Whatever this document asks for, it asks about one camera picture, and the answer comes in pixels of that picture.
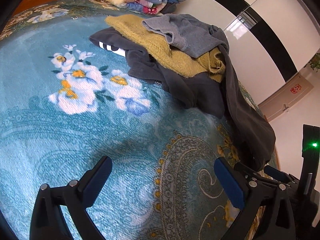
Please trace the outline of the teal floral bed blanket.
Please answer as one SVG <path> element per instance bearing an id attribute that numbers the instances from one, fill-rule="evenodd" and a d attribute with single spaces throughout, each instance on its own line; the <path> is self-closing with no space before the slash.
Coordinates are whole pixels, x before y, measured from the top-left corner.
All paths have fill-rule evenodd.
<path id="1" fill-rule="evenodd" d="M 100 0 L 10 16 L 1 32 L 1 239 L 28 239 L 42 184 L 66 186 L 103 156 L 112 172 L 87 212 L 105 239 L 220 239 L 239 210 L 214 172 L 240 160 L 227 118 L 184 108 L 94 45 Z"/>

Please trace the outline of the dark grey sweatpants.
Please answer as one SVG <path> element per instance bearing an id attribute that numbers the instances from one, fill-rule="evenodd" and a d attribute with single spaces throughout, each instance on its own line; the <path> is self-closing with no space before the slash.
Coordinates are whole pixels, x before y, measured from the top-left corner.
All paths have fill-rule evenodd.
<path id="1" fill-rule="evenodd" d="M 270 124 L 242 95 L 238 78 L 227 52 L 222 52 L 226 77 L 221 83 L 206 73 L 182 77 L 161 66 L 147 50 L 128 40 L 110 27 L 92 34 L 89 40 L 96 46 L 112 52 L 124 50 L 128 75 L 148 83 L 158 81 L 162 88 L 186 108 L 197 107 L 218 118 L 225 116 L 234 131 L 234 144 L 240 160 L 249 168 L 261 171 L 271 160 L 276 136 Z"/>

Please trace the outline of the blue-grey sweatshirt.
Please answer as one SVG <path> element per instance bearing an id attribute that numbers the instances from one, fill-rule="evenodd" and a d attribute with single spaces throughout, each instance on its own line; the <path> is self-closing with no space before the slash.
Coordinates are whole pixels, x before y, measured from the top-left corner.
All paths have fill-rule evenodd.
<path id="1" fill-rule="evenodd" d="M 229 51 L 223 30 L 199 21 L 189 14 L 165 14 L 142 21 L 153 33 L 165 37 L 167 43 L 193 58 L 198 58 L 212 49 L 223 46 Z"/>

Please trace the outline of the white black wardrobe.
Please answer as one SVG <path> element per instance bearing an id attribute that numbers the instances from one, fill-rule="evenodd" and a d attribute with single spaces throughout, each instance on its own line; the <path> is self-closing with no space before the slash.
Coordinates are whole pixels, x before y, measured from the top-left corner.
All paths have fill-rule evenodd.
<path id="1" fill-rule="evenodd" d="M 238 79 L 256 103 L 319 51 L 319 27 L 301 0 L 187 0 L 177 12 L 225 32 Z"/>

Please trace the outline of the green potted plant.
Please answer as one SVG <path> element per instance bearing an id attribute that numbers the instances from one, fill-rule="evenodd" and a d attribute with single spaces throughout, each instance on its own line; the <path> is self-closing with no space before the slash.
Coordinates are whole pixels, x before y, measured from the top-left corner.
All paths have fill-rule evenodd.
<path id="1" fill-rule="evenodd" d="M 320 53 L 316 53 L 308 64 L 312 70 L 318 72 L 320 70 Z"/>

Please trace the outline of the mustard yellow knit sweater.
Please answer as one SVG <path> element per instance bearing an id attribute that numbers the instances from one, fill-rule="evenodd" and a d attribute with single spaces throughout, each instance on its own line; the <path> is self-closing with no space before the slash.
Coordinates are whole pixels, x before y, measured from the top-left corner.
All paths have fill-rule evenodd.
<path id="1" fill-rule="evenodd" d="M 226 66 L 218 47 L 194 59 L 185 52 L 169 46 L 164 36 L 148 31 L 143 26 L 141 17 L 131 14 L 108 16 L 105 21 L 125 38 L 144 47 L 164 68 L 183 77 L 191 78 L 206 73 L 216 82 L 221 82 L 225 77 Z"/>

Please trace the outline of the beige door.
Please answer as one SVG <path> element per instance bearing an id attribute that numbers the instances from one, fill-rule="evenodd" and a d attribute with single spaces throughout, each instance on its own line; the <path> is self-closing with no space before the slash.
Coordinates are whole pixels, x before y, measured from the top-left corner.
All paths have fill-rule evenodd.
<path id="1" fill-rule="evenodd" d="M 259 104 L 268 122 L 287 112 L 298 101 L 304 98 L 314 86 L 302 75 L 297 74 L 283 87 Z"/>

